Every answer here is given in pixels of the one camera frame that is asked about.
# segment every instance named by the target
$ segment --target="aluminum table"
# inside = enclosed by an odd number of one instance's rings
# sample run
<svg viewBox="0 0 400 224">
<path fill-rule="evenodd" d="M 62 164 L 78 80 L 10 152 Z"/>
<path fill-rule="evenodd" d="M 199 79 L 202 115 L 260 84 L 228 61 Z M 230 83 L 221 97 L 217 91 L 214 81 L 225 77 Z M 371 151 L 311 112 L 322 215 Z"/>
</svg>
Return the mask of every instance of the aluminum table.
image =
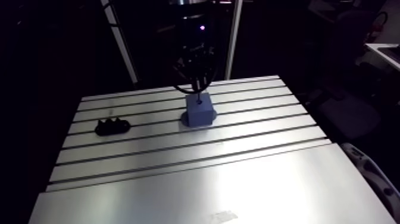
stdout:
<svg viewBox="0 0 400 224">
<path fill-rule="evenodd" d="M 278 76 L 208 92 L 196 129 L 173 88 L 84 97 L 30 223 L 395 223 Z M 127 133 L 93 132 L 115 116 Z"/>
</svg>

